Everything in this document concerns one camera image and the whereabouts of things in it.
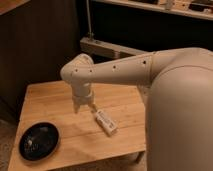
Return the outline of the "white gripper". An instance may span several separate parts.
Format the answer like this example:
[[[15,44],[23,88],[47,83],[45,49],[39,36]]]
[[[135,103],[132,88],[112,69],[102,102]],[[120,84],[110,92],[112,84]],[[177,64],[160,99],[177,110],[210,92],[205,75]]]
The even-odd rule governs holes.
[[[97,111],[97,107],[94,104],[94,93],[90,92],[86,96],[72,96],[73,103],[74,103],[74,113],[77,114],[79,112],[81,105],[88,105],[92,112]]]

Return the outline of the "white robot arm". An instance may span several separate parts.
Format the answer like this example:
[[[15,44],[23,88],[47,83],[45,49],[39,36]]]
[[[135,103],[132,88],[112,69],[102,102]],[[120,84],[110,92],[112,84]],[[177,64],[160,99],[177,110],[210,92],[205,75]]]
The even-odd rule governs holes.
[[[76,107],[93,102],[93,83],[147,87],[147,171],[213,171],[213,51],[161,50],[99,64],[80,54],[60,75]]]

